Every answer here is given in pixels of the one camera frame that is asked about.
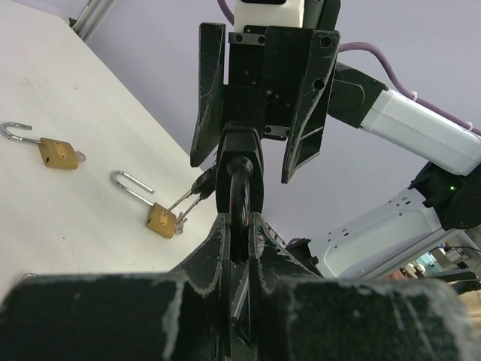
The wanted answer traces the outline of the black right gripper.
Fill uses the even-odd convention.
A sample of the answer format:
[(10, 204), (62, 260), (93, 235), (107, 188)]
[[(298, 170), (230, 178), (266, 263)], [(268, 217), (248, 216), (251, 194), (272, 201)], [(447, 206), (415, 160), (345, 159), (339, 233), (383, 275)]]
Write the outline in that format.
[[(198, 37), (198, 116), (190, 165), (199, 167), (218, 145), (222, 122), (226, 26), (201, 23)], [(255, 127), (261, 138), (288, 139), (281, 182), (319, 155), (337, 60), (336, 30), (245, 26), (228, 36), (228, 83), (223, 121)]]

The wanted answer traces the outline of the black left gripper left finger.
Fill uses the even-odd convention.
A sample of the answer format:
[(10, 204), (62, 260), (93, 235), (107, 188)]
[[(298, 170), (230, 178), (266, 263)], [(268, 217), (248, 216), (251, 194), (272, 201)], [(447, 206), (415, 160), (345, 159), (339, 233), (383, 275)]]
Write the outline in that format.
[(227, 360), (228, 216), (166, 273), (39, 275), (1, 305), (3, 360)]

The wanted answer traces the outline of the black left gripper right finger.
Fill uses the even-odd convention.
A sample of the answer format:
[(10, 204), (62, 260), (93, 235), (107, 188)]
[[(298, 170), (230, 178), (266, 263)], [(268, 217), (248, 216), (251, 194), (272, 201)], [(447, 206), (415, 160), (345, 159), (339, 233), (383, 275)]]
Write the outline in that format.
[(476, 330), (438, 280), (328, 280), (250, 217), (250, 301), (258, 360), (473, 360)]

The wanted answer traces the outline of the black padlock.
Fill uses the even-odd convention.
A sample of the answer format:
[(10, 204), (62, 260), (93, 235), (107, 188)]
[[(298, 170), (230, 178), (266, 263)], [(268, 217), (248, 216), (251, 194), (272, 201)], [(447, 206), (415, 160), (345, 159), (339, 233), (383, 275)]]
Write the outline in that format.
[(227, 214), (230, 258), (235, 264), (248, 260), (250, 215), (264, 204), (264, 164), (259, 133), (241, 122), (225, 125), (217, 152), (216, 206)]

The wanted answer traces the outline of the brass padlock long shackle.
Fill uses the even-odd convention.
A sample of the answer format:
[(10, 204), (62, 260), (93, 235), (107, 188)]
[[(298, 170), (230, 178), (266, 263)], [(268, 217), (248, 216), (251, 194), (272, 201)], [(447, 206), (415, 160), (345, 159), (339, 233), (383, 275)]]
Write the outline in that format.
[(139, 181), (137, 178), (131, 176), (129, 173), (121, 170), (112, 171), (110, 173), (110, 180), (118, 188), (128, 193), (130, 196), (142, 201), (150, 207), (149, 213), (146, 220), (146, 227), (158, 235), (166, 239), (171, 239), (175, 235), (183, 234), (183, 223), (180, 222), (179, 216), (176, 216), (171, 211), (168, 211), (165, 207), (161, 206), (157, 202), (151, 202), (150, 200), (144, 198), (143, 196), (136, 193), (131, 188), (127, 187), (122, 179), (132, 182), (135, 186), (139, 187), (143, 191), (154, 194), (154, 190), (147, 186), (145, 183)]

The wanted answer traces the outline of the black padlock keys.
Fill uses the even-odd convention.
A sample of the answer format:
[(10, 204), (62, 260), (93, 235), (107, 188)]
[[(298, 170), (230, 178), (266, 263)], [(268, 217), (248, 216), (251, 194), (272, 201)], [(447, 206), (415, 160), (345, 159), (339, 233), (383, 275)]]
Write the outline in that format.
[(178, 199), (171, 207), (164, 211), (164, 214), (172, 212), (181, 202), (189, 198), (192, 195), (197, 195), (198, 198), (183, 212), (178, 218), (177, 223), (183, 221), (186, 215), (201, 201), (210, 197), (215, 190), (217, 166), (212, 165), (208, 170), (201, 174), (192, 184), (190, 190), (188, 190), (180, 199)]

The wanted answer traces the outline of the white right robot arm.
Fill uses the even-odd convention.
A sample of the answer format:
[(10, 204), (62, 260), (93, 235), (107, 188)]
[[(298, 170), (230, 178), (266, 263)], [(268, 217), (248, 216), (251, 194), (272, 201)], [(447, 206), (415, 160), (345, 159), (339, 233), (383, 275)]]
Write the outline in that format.
[[(405, 87), (479, 125), (478, 1), (344, 1), (337, 29), (344, 43), (378, 46)], [(425, 160), (376, 135), (328, 119), (320, 155), (287, 185), (281, 146), (267, 141), (264, 153), (264, 221), (285, 241), (309, 238), (330, 278), (387, 275), (436, 241), (473, 250), (463, 232), (439, 229), (409, 189)]]

